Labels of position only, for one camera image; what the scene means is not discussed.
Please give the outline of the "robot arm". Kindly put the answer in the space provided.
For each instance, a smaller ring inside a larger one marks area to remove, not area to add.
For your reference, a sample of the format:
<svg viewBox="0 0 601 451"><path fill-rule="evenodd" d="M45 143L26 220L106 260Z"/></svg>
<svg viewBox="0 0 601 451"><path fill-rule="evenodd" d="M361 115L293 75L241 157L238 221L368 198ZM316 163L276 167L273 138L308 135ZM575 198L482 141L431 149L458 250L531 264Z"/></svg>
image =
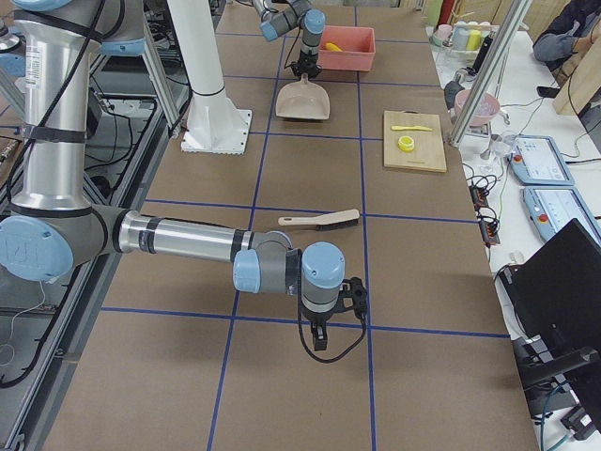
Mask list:
<svg viewBox="0 0 601 451"><path fill-rule="evenodd" d="M23 184L8 187L1 263L11 274L51 282L96 257L133 251L228 262L240 292L297 299L300 342L312 357L326 349L328 320L346 311L350 284L335 245L305 249L279 231L253 232L144 215L117 205L119 181L100 171L127 166L132 151L99 160L86 153L90 60L145 60L161 108L173 103L140 1L19 1L14 21L25 42Z"/></svg>
<svg viewBox="0 0 601 451"><path fill-rule="evenodd" d="M289 64L295 76L315 79L321 72L318 65L319 47L325 31L326 16L310 1L290 1L284 10L276 10L271 1L252 1L260 18L260 30L266 41L274 41L288 32L299 29L299 57Z"/></svg>

